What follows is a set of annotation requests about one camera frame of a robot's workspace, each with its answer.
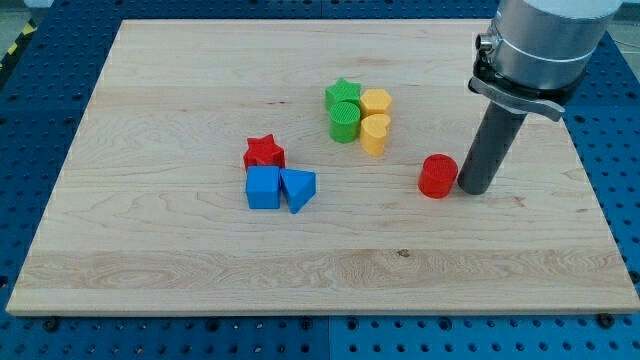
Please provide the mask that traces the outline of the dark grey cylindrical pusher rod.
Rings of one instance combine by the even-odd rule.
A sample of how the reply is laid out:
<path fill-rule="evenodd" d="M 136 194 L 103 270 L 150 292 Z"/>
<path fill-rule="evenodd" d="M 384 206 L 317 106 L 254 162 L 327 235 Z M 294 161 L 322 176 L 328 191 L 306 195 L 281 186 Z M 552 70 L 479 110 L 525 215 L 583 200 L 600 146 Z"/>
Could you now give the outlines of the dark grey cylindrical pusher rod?
<path fill-rule="evenodd" d="M 458 175 L 459 187 L 471 195 L 485 193 L 516 138 L 525 113 L 491 102 Z"/>

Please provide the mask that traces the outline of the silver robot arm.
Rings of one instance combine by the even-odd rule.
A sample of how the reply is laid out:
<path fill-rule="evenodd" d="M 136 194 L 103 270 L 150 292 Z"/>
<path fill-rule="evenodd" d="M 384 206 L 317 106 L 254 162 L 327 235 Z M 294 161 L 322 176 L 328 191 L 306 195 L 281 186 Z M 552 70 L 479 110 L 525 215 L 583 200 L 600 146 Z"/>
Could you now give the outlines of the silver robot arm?
<path fill-rule="evenodd" d="M 621 0 L 502 0 L 475 39 L 469 89 L 489 105 L 458 175 L 466 193 L 487 191 L 529 114 L 565 113 Z"/>

